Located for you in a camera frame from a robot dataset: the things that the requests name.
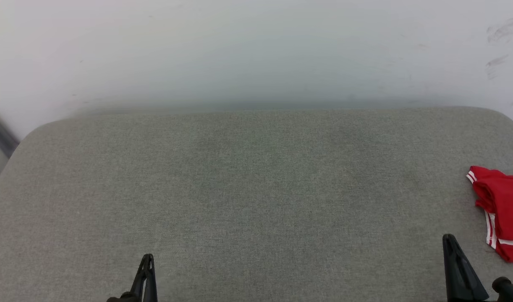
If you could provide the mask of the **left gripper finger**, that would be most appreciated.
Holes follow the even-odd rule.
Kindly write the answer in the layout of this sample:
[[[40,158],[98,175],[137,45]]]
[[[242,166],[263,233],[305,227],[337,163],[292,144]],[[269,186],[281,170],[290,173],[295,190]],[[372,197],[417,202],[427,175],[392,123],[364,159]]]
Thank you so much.
[[[150,254],[142,257],[130,292],[138,298],[138,302],[150,302]]]
[[[152,254],[146,254],[145,277],[146,277],[145,301],[146,302],[158,302],[155,265],[154,265],[154,257]]]

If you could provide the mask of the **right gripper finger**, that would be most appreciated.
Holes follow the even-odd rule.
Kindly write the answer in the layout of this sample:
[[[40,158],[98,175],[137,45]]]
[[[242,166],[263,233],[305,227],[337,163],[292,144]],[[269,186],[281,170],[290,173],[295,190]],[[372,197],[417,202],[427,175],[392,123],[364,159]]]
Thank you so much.
[[[473,266],[460,247],[456,237],[442,237],[448,302],[482,302],[489,298]]]

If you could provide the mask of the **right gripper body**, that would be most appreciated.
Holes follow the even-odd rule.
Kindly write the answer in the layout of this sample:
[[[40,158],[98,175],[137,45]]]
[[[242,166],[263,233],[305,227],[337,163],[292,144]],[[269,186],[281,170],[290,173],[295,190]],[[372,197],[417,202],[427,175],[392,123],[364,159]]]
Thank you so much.
[[[513,283],[507,277],[499,277],[492,283],[493,290],[498,294],[497,302],[513,302]]]

